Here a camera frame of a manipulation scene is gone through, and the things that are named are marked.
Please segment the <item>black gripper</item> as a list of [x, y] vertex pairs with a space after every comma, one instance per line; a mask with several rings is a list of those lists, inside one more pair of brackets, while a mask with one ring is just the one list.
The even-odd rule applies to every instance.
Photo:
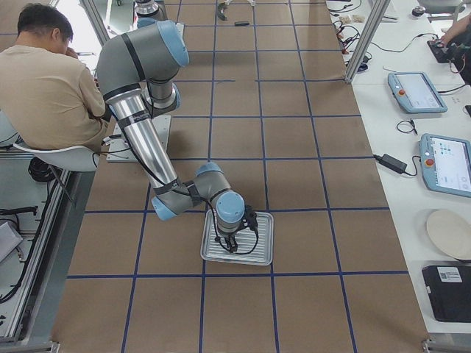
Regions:
[[227, 247], [229, 253], [237, 252], [238, 244], [236, 241], [237, 232], [220, 232], [219, 233], [219, 244], [222, 247]]

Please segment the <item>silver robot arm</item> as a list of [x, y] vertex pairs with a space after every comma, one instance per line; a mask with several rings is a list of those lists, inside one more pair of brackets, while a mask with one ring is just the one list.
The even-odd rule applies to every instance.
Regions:
[[203, 202], [216, 213], [216, 241], [236, 252], [236, 233], [246, 227], [247, 207], [215, 163], [181, 182], [153, 124], [156, 114], [175, 110], [180, 95], [172, 80], [189, 63], [175, 22], [156, 21], [117, 35], [102, 47], [96, 67], [99, 89], [116, 117], [131, 152], [145, 170], [155, 192], [152, 205], [165, 221]]
[[168, 19], [165, 2], [161, 0], [134, 0], [134, 12], [137, 18]]

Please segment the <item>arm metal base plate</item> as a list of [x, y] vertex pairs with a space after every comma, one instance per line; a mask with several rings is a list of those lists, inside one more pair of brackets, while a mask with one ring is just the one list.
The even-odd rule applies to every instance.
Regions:
[[174, 44], [175, 51], [178, 53], [183, 53], [185, 51], [185, 43], [183, 40], [183, 30], [184, 26], [182, 24], [175, 24], [174, 39], [172, 43]]
[[[171, 127], [171, 116], [160, 115], [153, 118], [152, 123], [157, 131], [160, 143], [166, 151]], [[122, 136], [118, 124], [115, 125], [113, 133], [109, 136], [109, 139], [110, 142], [106, 156], [106, 161], [108, 163], [137, 163], [135, 156], [129, 150], [129, 146]]]

